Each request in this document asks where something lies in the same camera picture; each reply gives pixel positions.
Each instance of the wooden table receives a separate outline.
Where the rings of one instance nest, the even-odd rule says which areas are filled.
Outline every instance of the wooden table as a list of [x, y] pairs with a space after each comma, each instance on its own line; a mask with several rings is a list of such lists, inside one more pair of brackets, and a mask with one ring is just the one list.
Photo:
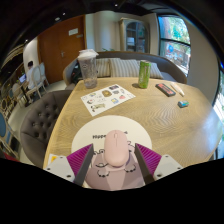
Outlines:
[[[98, 79], [94, 89], [86, 89], [80, 81], [68, 98], [53, 129], [46, 151], [44, 168], [49, 154], [68, 156], [74, 136], [89, 121], [106, 115], [131, 118], [140, 123], [152, 140], [152, 149], [169, 154], [183, 167], [206, 162], [213, 155], [222, 136], [222, 123], [206, 97], [195, 87], [179, 84], [185, 93], [167, 97], [155, 85], [169, 81], [150, 79], [147, 89], [138, 88], [138, 78]], [[92, 117], [80, 99], [96, 90], [118, 84], [136, 97]], [[178, 101], [189, 106], [179, 108]]]

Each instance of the wooden door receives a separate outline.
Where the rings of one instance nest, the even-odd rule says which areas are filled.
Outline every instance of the wooden door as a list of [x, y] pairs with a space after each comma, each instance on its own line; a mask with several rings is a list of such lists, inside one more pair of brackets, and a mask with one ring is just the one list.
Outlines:
[[[62, 54], [62, 65], [65, 68], [78, 57], [79, 51], [85, 49], [83, 16], [66, 20], [58, 25], [59, 48]], [[69, 35], [69, 31], [74, 29], [77, 29], [78, 33]]]
[[[78, 33], [69, 35], [69, 31]], [[84, 16], [60, 22], [38, 36], [41, 62], [49, 83], [63, 80], [64, 68], [85, 49]]]

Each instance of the gray sofa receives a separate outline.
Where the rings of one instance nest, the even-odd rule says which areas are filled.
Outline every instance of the gray sofa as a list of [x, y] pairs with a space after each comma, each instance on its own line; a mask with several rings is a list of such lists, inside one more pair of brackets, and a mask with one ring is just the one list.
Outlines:
[[[137, 53], [137, 52], [128, 52], [128, 51], [105, 51], [97, 52], [99, 55], [96, 59], [100, 58], [120, 58], [122, 60], [135, 59], [135, 60], [147, 60], [157, 64], [164, 80], [174, 81], [186, 84], [187, 78], [185, 74], [171, 61], [166, 58], [146, 54], [146, 53]], [[63, 79], [67, 85], [66, 89], [72, 90], [75, 87], [75, 84], [71, 82], [72, 70], [77, 63], [77, 58], [74, 59], [63, 71]]]
[[36, 101], [26, 115], [20, 138], [28, 159], [37, 167], [43, 168], [45, 152], [57, 118], [71, 91], [54, 91]]

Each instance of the white wall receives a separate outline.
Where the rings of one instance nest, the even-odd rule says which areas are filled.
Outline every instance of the white wall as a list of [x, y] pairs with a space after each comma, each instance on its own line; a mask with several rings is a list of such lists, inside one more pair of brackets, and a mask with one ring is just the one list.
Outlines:
[[203, 34], [188, 21], [184, 21], [191, 42], [191, 60], [187, 84], [200, 89], [212, 104], [219, 78], [217, 56]]
[[150, 32], [150, 54], [159, 54], [159, 24], [156, 13], [143, 16], [144, 20], [149, 24]]
[[95, 49], [94, 14], [86, 15], [85, 21], [87, 49]]
[[23, 49], [23, 63], [25, 72], [27, 73], [27, 64], [29, 61], [33, 61], [33, 67], [39, 65], [38, 51], [37, 51], [37, 38], [30, 41]]
[[100, 11], [86, 15], [87, 48], [95, 51], [114, 49], [120, 51], [120, 28], [118, 21], [122, 18], [145, 21], [143, 16], [135, 16], [126, 13], [112, 11]]

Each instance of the pen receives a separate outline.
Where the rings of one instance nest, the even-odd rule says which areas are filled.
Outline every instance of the pen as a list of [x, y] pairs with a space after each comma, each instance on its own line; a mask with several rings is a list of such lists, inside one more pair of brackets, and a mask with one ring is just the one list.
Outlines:
[[171, 82], [170, 84], [178, 93], [180, 93], [181, 96], [184, 96], [183, 90], [174, 82]]

